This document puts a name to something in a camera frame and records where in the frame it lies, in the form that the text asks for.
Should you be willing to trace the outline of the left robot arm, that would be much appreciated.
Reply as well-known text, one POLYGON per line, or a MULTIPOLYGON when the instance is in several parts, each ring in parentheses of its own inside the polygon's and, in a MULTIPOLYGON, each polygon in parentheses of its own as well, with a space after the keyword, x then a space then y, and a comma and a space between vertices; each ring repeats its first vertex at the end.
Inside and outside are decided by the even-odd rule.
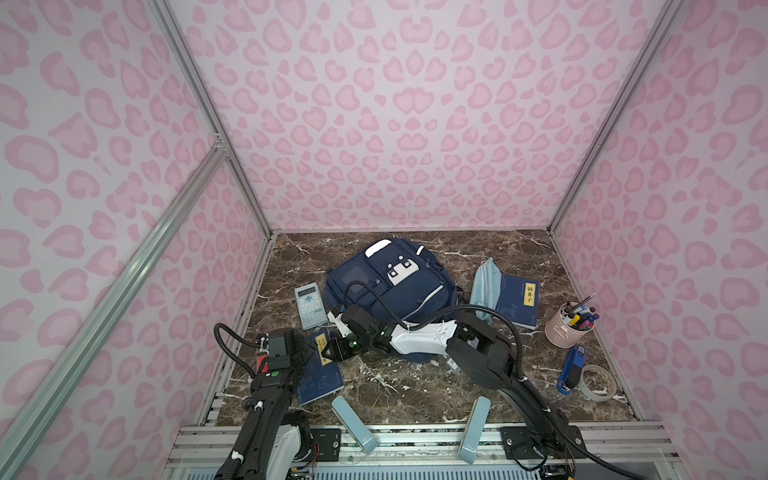
POLYGON ((287 414, 313 348, 302 333, 293 328, 273 330, 266 335, 268 355, 254 368, 235 354, 222 339, 226 332, 243 345, 257 343, 238 335, 224 323, 213 327, 219 347, 251 378, 250 395, 243 401, 246 419, 230 453, 218 469, 218 479, 265 479, 279 427, 287 414))

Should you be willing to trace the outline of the navy blue student backpack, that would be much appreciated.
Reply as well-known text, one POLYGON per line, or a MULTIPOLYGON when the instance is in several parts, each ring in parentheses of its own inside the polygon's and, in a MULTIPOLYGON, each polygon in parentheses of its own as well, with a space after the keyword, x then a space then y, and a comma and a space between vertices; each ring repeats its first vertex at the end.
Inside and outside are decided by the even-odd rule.
POLYGON ((437 257, 408 239, 384 238, 327 272, 323 302, 344 309, 352 331, 376 327, 372 350, 423 363, 447 357, 455 321, 436 313, 463 291, 437 257))

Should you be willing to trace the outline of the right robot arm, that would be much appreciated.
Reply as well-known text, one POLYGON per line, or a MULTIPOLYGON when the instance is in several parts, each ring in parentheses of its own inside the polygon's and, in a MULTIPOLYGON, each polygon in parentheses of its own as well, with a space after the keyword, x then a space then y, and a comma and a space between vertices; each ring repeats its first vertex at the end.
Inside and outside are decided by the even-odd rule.
POLYGON ((580 454, 624 478, 642 477, 589 452, 568 433, 567 416, 554 409, 526 376, 521 334, 502 313, 486 306, 457 304, 416 321, 398 315, 375 290, 369 293, 388 318, 375 317, 345 295, 335 323, 339 330, 347 331, 327 341, 323 356, 343 361, 369 350, 402 357, 446 356, 475 384, 499 392, 523 418, 528 433, 509 446, 509 456, 521 469, 544 476, 547 461, 560 458, 563 467, 557 477, 572 479, 580 454))

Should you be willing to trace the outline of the navy book yellow label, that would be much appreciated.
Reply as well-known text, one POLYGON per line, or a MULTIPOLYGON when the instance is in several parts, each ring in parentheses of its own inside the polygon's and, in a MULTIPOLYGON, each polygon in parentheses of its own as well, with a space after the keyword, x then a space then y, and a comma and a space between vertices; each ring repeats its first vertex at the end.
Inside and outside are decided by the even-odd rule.
POLYGON ((517 327, 535 329, 540 290, 539 281, 502 274, 496 310, 517 327))

